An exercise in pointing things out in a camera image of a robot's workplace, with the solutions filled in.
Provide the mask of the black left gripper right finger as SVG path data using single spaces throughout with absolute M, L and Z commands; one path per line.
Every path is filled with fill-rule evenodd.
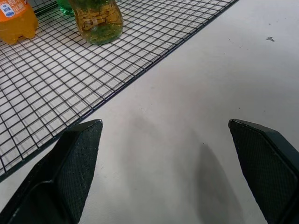
M 242 174 L 269 224 L 299 222 L 299 153 L 278 131 L 248 121 L 228 123 Z

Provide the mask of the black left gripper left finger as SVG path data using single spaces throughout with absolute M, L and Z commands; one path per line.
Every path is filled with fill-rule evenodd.
M 0 213 L 2 224 L 77 224 L 93 181 L 102 120 L 65 131 Z

